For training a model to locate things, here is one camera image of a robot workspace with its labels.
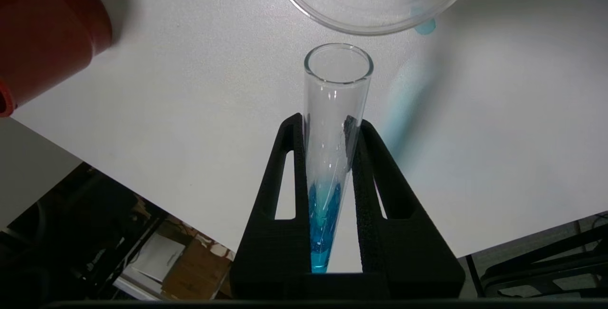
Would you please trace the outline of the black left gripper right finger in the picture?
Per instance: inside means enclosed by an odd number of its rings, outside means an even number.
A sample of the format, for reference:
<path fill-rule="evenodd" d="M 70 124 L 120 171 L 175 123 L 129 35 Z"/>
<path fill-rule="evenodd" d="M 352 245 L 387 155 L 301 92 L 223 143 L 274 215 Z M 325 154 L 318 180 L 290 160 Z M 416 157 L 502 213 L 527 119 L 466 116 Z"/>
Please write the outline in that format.
<path fill-rule="evenodd" d="M 363 121 L 352 162 L 362 272 L 346 300 L 456 298 L 465 273 L 376 129 Z"/>

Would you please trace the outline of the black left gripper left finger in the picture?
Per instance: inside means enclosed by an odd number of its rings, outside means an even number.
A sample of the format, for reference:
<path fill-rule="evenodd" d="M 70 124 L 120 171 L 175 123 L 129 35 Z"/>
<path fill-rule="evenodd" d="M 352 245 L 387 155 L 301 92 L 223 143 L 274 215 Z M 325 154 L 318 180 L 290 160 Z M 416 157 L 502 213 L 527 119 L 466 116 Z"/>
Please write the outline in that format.
<path fill-rule="evenodd" d="M 295 216 L 276 219 L 286 155 L 293 152 Z M 306 181 L 303 117 L 285 119 L 271 154 L 230 270 L 237 300 L 280 300 L 285 283 L 311 271 L 310 216 Z"/>

